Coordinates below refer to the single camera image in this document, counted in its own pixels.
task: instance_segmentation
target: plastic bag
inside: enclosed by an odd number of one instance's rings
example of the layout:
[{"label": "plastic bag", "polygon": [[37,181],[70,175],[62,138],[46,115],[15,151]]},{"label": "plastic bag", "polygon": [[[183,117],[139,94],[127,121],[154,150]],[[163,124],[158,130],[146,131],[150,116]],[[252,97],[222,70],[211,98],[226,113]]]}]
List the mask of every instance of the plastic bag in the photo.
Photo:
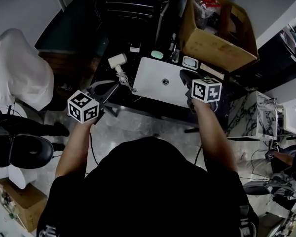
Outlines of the plastic bag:
[{"label": "plastic bag", "polygon": [[214,13],[221,13],[221,5],[216,0],[193,0],[193,6],[196,26],[202,30],[207,27],[208,19]]}]

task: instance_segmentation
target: hand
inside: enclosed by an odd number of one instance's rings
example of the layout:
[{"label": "hand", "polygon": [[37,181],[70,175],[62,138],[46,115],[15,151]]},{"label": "hand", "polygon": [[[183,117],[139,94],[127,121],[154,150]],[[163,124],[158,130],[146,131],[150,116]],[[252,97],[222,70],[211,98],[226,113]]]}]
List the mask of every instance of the hand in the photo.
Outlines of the hand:
[{"label": "hand", "polygon": [[194,105],[194,109],[196,112],[199,112],[204,108],[211,108],[211,104],[204,103],[204,102],[197,100],[195,98],[192,98],[192,104]]},{"label": "hand", "polygon": [[96,125],[97,124],[97,122],[100,120],[100,118],[102,118],[103,117],[103,115],[104,115],[104,112],[103,112],[103,110],[100,110],[99,111],[99,116],[97,117],[97,118],[95,118],[95,119],[92,119],[92,120],[90,120],[90,121],[87,121],[87,122],[85,122],[85,123],[83,123],[83,124],[81,124],[81,125],[84,125],[84,126],[86,126],[86,127],[89,127],[89,128],[91,128],[91,126],[94,124],[94,125]]}]

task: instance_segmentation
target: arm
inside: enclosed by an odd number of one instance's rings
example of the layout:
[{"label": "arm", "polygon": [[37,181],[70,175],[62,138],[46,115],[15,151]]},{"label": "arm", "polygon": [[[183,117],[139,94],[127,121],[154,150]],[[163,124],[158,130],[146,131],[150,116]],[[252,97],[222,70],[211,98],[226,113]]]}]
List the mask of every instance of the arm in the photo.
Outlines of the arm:
[{"label": "arm", "polygon": [[79,172],[84,177],[87,167],[91,125],[92,123],[77,123],[75,125],[57,165],[56,178],[74,172]]},{"label": "arm", "polygon": [[214,112],[208,104],[192,99],[197,113],[199,133],[203,145],[205,164],[209,171],[209,162],[217,167],[237,171],[233,153],[228,140],[219,124]]},{"label": "arm", "polygon": [[271,154],[274,157],[276,157],[276,158],[280,159],[281,161],[283,161],[284,163],[286,163],[287,165],[289,165],[289,166],[293,165],[293,160],[294,160],[293,156],[283,154],[283,153],[279,153],[279,152],[276,152],[276,151],[272,151]]}]

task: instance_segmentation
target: green soap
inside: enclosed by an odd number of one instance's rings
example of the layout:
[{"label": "green soap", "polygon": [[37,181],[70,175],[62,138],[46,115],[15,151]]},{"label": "green soap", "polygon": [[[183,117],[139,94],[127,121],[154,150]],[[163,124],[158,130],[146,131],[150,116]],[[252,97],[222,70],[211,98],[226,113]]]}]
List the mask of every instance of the green soap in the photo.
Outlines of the green soap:
[{"label": "green soap", "polygon": [[151,52],[151,56],[157,59],[162,59],[163,58],[163,53],[159,52],[159,51],[152,51]]}]

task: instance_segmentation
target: cardboard box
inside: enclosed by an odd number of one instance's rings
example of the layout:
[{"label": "cardboard box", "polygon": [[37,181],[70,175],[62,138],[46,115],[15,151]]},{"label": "cardboard box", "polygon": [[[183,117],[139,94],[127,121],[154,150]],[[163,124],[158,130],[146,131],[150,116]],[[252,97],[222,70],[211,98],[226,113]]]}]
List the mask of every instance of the cardboard box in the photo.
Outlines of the cardboard box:
[{"label": "cardboard box", "polygon": [[197,28],[193,0],[188,0],[179,31],[180,45],[185,55],[232,72],[257,61],[256,39],[243,8],[229,0],[217,1],[222,6],[219,37]]},{"label": "cardboard box", "polygon": [[[2,193],[9,196],[9,207],[2,201]],[[0,202],[9,213],[12,208],[13,214],[17,215],[15,220],[28,232],[32,232],[37,228],[38,220],[46,207],[47,196],[32,184],[21,190],[8,178],[4,178],[0,179]]]}]

